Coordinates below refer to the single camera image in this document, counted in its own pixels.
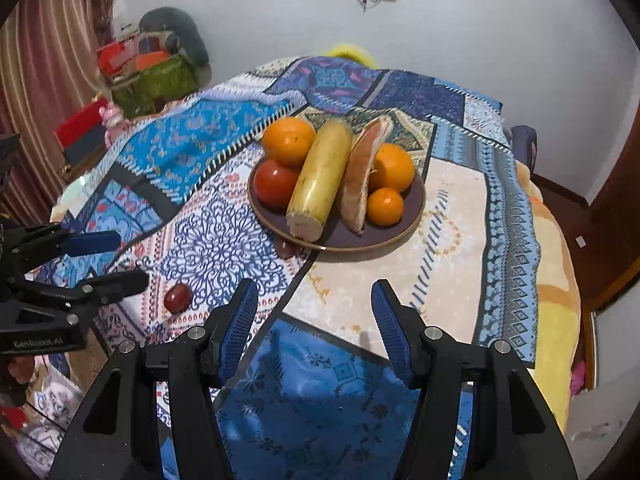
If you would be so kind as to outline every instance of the pink toy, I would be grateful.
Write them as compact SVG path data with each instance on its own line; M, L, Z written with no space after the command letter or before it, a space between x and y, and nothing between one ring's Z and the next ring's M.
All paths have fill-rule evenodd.
M129 129L129 120L124 118L122 108L109 101L106 107L98 110L102 118L102 125L107 129L104 133L104 145L110 148L116 139Z
M576 363L571 370L571 394L577 395L584 388L584 377L587 373L587 363L584 360Z

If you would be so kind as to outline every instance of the red box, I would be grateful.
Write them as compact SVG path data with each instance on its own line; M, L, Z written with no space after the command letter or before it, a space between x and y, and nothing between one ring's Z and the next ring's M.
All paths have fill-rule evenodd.
M120 66L113 66L111 64L111 59L113 59L113 57L117 54L124 52L124 43L124 41L117 41L98 49L98 65L100 66L100 70L102 70L102 73L104 75L113 77L120 71L122 64Z
M102 122L99 113L100 107L106 106L107 104L107 99L101 97L95 103L85 106L69 117L64 123L60 124L58 129L55 130L55 134L60 140L62 147L67 149L96 124L100 124Z

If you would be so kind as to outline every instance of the floor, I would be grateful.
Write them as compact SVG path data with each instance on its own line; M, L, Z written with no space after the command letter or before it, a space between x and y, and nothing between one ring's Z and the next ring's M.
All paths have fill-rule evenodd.
M550 189L540 187L540 191L564 233L584 307L628 268L625 233L594 223L585 207ZM578 246L578 236L584 238L585 247Z

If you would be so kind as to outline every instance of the green bag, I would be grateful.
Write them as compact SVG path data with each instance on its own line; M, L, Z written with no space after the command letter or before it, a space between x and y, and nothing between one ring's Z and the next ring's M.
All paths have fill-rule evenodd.
M183 56L171 56L111 87L127 119L159 112L169 101L194 93L198 84Z

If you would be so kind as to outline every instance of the orange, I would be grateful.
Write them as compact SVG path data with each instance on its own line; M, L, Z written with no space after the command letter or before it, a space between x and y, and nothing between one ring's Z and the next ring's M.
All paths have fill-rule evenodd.
M284 117L267 127L262 147L267 158L287 168L302 167L316 138L313 126L297 117Z
M369 177L369 190L390 187L402 193L411 185L414 171L409 154L397 144L385 142L376 153Z
M404 200L390 187L381 187L369 195L367 217L380 227L397 224L404 212Z

